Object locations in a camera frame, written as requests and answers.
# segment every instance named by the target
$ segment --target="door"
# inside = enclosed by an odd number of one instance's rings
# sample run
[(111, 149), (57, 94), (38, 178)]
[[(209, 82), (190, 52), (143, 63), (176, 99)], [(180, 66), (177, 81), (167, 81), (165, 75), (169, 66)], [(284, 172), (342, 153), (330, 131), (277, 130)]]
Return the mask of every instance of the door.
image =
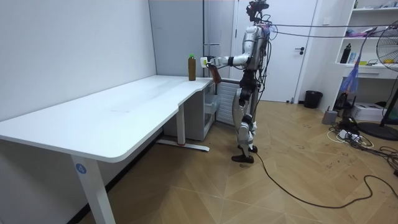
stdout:
[[(269, 8), (263, 14), (271, 15), (273, 24), (311, 25), (317, 0), (268, 0)], [(248, 0), (239, 0), (236, 19), (236, 39), (233, 42), (232, 55), (242, 52), (242, 40), (246, 27), (252, 22), (246, 14)], [(309, 35), (309, 27), (277, 27), (279, 32)], [(308, 37), (277, 34), (271, 41), (272, 54), (268, 66), (266, 89), (261, 100), (286, 102), (295, 96), (300, 71), (303, 64)], [(242, 79), (243, 73), (236, 68), (231, 69), (231, 78)]]

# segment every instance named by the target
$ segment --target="sticker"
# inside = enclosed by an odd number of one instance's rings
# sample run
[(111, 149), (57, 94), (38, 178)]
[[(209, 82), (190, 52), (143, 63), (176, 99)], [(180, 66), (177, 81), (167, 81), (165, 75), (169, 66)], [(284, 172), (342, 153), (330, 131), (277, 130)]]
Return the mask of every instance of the sticker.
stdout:
[(87, 173), (86, 167), (84, 167), (84, 166), (81, 165), (81, 164), (76, 164), (76, 169), (77, 169), (77, 171), (79, 171), (79, 173), (81, 173), (81, 174)]

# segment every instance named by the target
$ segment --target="humanoid robot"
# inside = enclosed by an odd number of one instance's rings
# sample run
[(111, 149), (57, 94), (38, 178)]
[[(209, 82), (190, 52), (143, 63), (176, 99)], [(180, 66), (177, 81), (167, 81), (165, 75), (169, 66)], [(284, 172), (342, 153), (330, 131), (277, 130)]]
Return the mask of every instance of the humanoid robot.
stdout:
[[(230, 66), (243, 70), (243, 77), (239, 82), (240, 88), (236, 91), (232, 105), (238, 148), (243, 152), (240, 156), (232, 157), (235, 162), (253, 163), (254, 158), (249, 155), (249, 152), (257, 152), (257, 147), (253, 145), (253, 137), (257, 129), (254, 118), (261, 82), (256, 78), (256, 73), (259, 71), (259, 76), (261, 76), (264, 69), (263, 58), (266, 56), (269, 32), (264, 30), (262, 10), (268, 7), (266, 0), (255, 0), (251, 1), (246, 8), (253, 26), (249, 26), (245, 31), (241, 55), (201, 58), (202, 67), (210, 69), (216, 83), (221, 81), (217, 66)], [(249, 104), (251, 104), (250, 113), (248, 113)]]

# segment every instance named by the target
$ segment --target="desk leg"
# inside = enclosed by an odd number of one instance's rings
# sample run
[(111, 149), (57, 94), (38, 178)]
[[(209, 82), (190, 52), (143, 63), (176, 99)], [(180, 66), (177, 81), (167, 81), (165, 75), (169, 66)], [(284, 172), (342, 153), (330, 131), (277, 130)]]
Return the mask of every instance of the desk leg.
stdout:
[(97, 224), (115, 224), (97, 161), (80, 156), (72, 156), (72, 160), (95, 222)]
[(208, 152), (210, 150), (209, 147), (185, 143), (184, 104), (181, 104), (178, 107), (178, 112), (175, 115), (175, 117), (177, 119), (177, 142), (160, 139), (157, 141), (157, 143), (171, 145), (171, 146), (187, 147), (190, 149), (198, 149)]
[(177, 119), (177, 143), (180, 146), (185, 145), (185, 119), (184, 119), (184, 104), (178, 107), (178, 112), (175, 115)]

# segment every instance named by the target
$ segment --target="plastic drawer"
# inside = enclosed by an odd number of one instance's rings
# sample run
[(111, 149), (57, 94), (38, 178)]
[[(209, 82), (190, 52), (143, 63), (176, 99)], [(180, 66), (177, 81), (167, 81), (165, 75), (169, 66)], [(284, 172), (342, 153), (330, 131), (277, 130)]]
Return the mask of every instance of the plastic drawer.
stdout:
[(217, 95), (205, 96), (205, 113), (214, 114), (220, 107), (221, 97)]

